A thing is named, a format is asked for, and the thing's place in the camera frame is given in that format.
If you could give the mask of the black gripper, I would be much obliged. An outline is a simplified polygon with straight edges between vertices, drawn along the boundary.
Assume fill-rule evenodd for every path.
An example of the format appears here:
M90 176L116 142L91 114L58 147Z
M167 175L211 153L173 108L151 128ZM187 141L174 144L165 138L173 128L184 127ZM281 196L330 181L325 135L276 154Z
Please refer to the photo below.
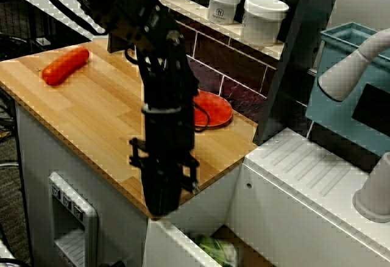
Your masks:
M153 108L144 104L145 140L133 138L129 163L141 169L146 206L153 216L167 215L179 207L182 188L199 191L194 149L194 107ZM160 179L163 174L161 196Z

